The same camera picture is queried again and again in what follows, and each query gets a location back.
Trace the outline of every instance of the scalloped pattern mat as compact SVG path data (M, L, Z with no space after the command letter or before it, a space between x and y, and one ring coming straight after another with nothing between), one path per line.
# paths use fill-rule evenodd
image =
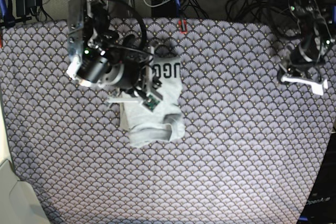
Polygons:
M160 54L181 57L186 135L143 149L118 128L111 90L66 75L63 21L3 33L0 80L10 150L52 223L296 223L336 118L336 57L323 97L279 85L288 53L267 26L147 19ZM113 20L122 36L134 20Z

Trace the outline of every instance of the patterned fabric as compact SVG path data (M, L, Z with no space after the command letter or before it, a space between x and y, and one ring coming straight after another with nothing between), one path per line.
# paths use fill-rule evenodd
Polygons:
M323 97L279 85L288 53L267 26L146 20L149 41L181 56L186 136L136 150L111 89L66 75L66 23L4 32L0 79L18 176L52 223L296 223L336 117L334 52ZM125 36L134 20L113 21Z

